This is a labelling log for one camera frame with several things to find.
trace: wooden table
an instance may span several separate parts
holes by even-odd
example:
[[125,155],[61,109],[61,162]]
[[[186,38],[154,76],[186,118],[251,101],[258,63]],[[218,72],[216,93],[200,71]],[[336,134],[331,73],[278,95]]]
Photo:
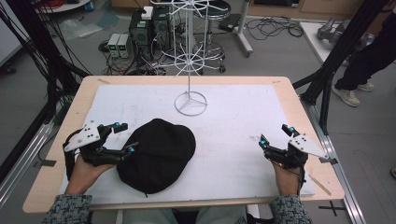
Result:
[[[84,123],[96,91],[101,85],[186,85],[188,77],[103,77],[94,76],[84,78],[78,93],[71,104],[64,122],[49,150],[47,160],[57,161],[54,167],[42,167],[32,189],[23,205],[26,213],[44,213],[53,204],[64,177],[64,154],[62,143],[73,131],[80,129]],[[287,120],[300,133],[310,135],[320,146],[320,142],[312,127],[298,95],[286,77],[192,77],[191,85],[234,84],[234,85],[272,85],[284,110]],[[329,163],[320,163],[318,158],[310,156],[306,166],[306,174],[310,175],[316,194],[302,197],[303,201],[314,200],[341,200],[344,191],[338,181],[332,166]],[[146,207],[178,207],[204,206],[219,204],[252,204],[269,203],[271,198],[252,198],[241,200],[225,200],[221,202],[189,202],[189,203],[157,203],[157,204],[112,204],[95,205],[91,209],[128,209]]]

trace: sneaker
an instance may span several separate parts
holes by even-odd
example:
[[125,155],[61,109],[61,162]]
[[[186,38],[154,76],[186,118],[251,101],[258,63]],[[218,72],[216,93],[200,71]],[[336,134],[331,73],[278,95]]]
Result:
[[373,91],[374,90],[374,85],[371,84],[370,82],[367,82],[364,85],[359,85],[358,88],[361,91]]
[[361,104],[358,98],[356,98],[355,91],[337,90],[332,86],[332,92],[339,96],[347,105],[356,107]]

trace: hand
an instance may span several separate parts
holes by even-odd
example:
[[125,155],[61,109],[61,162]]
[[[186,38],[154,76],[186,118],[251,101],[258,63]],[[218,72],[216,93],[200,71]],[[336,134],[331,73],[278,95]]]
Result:
[[275,170],[276,185],[279,194],[297,194],[300,186],[300,168],[286,170],[275,161],[272,161],[272,164]]
[[64,194],[84,194],[102,173],[114,166],[113,164],[93,166],[78,155],[73,174]]

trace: metal frame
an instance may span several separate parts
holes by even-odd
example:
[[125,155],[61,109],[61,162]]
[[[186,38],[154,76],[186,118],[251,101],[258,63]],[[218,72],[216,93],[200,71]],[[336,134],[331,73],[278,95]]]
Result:
[[41,125],[33,138],[31,138],[27,148],[24,149],[23,153],[18,157],[18,160],[13,164],[12,169],[7,172],[7,176],[0,184],[0,209],[2,209],[12,191],[17,187],[26,171],[30,168],[40,148],[42,148],[47,141],[52,132],[55,119],[56,117],[54,116],[50,122]]
[[56,106],[60,98],[59,85],[62,84],[62,91],[65,95],[76,94],[79,83],[74,74],[86,77],[89,74],[68,62],[60,53],[50,36],[46,26],[37,15],[31,1],[6,0],[9,8],[13,11],[18,21],[22,24],[26,33],[30,36],[36,51],[33,50],[25,39],[19,34],[13,23],[8,19],[7,13],[0,11],[0,19],[6,24],[9,30],[18,38],[22,46],[27,50],[35,62],[39,72],[48,82],[47,104],[37,115],[29,129],[25,132],[19,143],[12,149],[6,160],[0,166],[0,184],[5,180],[12,166],[17,163],[22,152],[28,146],[28,141],[44,122],[48,124],[56,114]]
[[353,51],[355,44],[361,39],[367,28],[386,5],[389,0],[365,0],[362,2],[355,16],[338,42],[330,52],[326,61],[314,74],[293,83],[294,89],[311,82],[306,92],[301,95],[301,100],[314,105],[319,95],[322,95],[319,125],[327,135],[327,117],[332,88],[332,79],[344,59]]
[[250,46],[248,43],[247,39],[245,38],[244,35],[244,28],[245,28],[245,23],[246,23],[246,18],[248,14],[248,4],[250,0],[245,0],[245,2],[242,5],[242,15],[241,15],[241,21],[239,22],[239,27],[234,27],[233,31],[236,33],[236,37],[238,37],[239,41],[241,42],[242,46],[244,47],[245,51],[247,52],[247,58],[250,56],[251,53],[253,53],[253,48]]
[[330,136],[325,134],[325,132],[323,132],[322,129],[320,128],[320,125],[318,123],[319,115],[318,115],[317,107],[314,105],[309,105],[307,102],[302,102],[302,105],[326,153],[330,156],[330,158],[336,159],[338,161],[338,163],[332,165],[332,168],[337,174],[338,180],[340,181],[340,184],[345,192],[345,198],[343,200],[343,203],[345,204],[351,223],[354,224],[366,223],[363,214],[361,212],[361,208],[359,207],[355,195],[353,194],[352,187],[350,187],[344,169],[341,163],[339,162],[337,153],[335,152],[335,149],[332,146],[332,140],[330,139]]

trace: electronic equipment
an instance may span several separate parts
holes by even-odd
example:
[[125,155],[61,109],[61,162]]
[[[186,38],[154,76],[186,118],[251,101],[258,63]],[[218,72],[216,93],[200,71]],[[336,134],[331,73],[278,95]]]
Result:
[[120,150],[107,149],[103,146],[111,133],[120,133],[125,130],[128,130],[127,123],[116,122],[107,126],[103,124],[96,126],[92,122],[71,133],[63,144],[67,179],[69,180],[73,173],[75,156],[78,154],[77,149],[79,149],[82,159],[93,166],[119,164],[134,153],[137,143],[124,146]]
[[107,43],[108,50],[110,50],[110,55],[113,58],[119,58],[119,50],[117,49],[117,43],[119,43],[120,34],[113,34]]
[[235,25],[239,22],[239,19],[241,19],[241,14],[230,14],[229,17],[220,22],[219,29],[231,32]]
[[305,133],[300,134],[293,127],[283,124],[282,130],[289,137],[287,149],[280,149],[270,146],[270,142],[262,134],[259,146],[264,151],[264,157],[269,161],[277,162],[284,169],[300,168],[300,186],[298,193],[303,186],[305,180],[304,165],[308,160],[308,154],[319,157],[322,162],[331,162],[332,159]]
[[142,11],[137,10],[132,15],[129,33],[133,41],[134,55],[137,57],[140,55],[144,59],[151,61],[153,59],[151,51],[155,50],[155,46],[151,46],[154,39],[152,20],[142,20]]
[[154,23],[154,32],[157,39],[157,46],[161,49],[171,48],[169,7],[158,7],[154,10],[152,17]]
[[129,58],[132,53],[132,43],[129,35],[120,35],[119,42],[117,43],[117,49],[119,50],[120,58]]

